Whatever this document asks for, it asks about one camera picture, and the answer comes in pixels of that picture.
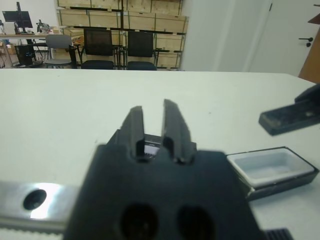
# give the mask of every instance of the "office chair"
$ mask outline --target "office chair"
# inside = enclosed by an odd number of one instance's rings
[[[45,43],[50,49],[69,49],[72,46],[71,37],[68,35],[49,34],[45,37]],[[44,61],[45,67],[72,66],[74,63],[70,59],[47,59]]]
[[[151,32],[129,31],[127,48],[127,70],[156,71],[156,66],[148,61],[130,61],[130,57],[147,57],[156,59],[154,35]]]
[[[114,60],[115,55],[111,31],[97,28],[85,28],[84,48],[81,51],[81,58],[84,50],[87,55],[113,56]],[[87,60],[81,64],[81,68],[112,70],[114,69],[114,62],[107,60]]]

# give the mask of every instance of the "gray chair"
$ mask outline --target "gray chair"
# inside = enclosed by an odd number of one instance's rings
[[[69,49],[72,45],[71,37],[68,35],[60,35],[60,34],[49,34],[45,38],[46,45],[50,49]],[[70,59],[48,59],[44,61],[45,67],[63,67],[63,66],[71,66],[72,61]]]

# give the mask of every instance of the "hole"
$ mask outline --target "hole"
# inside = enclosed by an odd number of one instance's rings
[[[313,117],[315,114],[314,114],[312,111],[306,111],[306,112],[305,112],[305,115],[306,115],[307,117]]]
[[[177,215],[177,224],[186,240],[214,240],[215,226],[201,207],[184,206]]]
[[[23,207],[26,210],[34,210],[44,203],[46,197],[47,193],[45,190],[34,190],[25,197],[23,201]]]
[[[148,205],[131,205],[122,216],[121,230],[127,240],[151,240],[158,230],[157,215]]]

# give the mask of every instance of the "table surface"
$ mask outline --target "table surface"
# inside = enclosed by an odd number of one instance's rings
[[[320,167],[320,127],[271,137],[261,112],[289,105],[313,83],[287,74],[3,69],[0,71],[0,181],[80,186],[97,145],[130,108],[142,106],[147,134],[160,135],[163,101],[176,102],[198,149],[227,154],[287,146]],[[295,240],[320,235],[320,177],[250,203],[262,229]],[[1,229],[1,240],[61,236]]]
[[[43,39],[46,38],[47,33],[41,34],[0,34],[0,40],[3,39]]]

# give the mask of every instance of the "cardboard box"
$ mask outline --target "cardboard box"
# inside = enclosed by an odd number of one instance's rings
[[[16,48],[15,48],[15,45],[14,45],[14,44],[7,45],[6,48],[8,49],[8,53],[9,53],[10,55],[15,55],[15,54],[17,54],[17,53],[16,53]]]

